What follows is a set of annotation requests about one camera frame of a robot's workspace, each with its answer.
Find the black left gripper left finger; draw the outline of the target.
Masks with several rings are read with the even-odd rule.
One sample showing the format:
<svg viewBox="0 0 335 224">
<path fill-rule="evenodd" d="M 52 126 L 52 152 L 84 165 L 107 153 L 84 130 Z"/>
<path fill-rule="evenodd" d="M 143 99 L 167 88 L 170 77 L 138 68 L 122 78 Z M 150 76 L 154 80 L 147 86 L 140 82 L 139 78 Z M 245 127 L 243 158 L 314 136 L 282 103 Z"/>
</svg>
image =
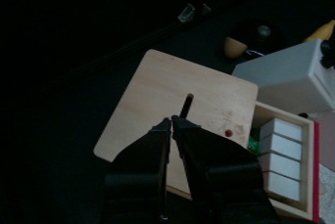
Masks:
<svg viewBox="0 0 335 224">
<path fill-rule="evenodd" d="M 100 224 L 160 224 L 166 220 L 170 128 L 171 121 L 163 118 L 111 162 Z"/>
</svg>

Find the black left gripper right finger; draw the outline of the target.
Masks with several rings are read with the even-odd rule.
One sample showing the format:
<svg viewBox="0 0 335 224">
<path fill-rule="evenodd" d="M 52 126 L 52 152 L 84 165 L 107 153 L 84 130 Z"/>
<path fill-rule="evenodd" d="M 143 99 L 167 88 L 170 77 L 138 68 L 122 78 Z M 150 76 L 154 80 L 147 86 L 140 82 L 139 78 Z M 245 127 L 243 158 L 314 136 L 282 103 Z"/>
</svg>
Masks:
<svg viewBox="0 0 335 224">
<path fill-rule="evenodd" d="M 183 161 L 197 224 L 280 224 L 253 154 L 176 116 L 172 139 Z"/>
</svg>

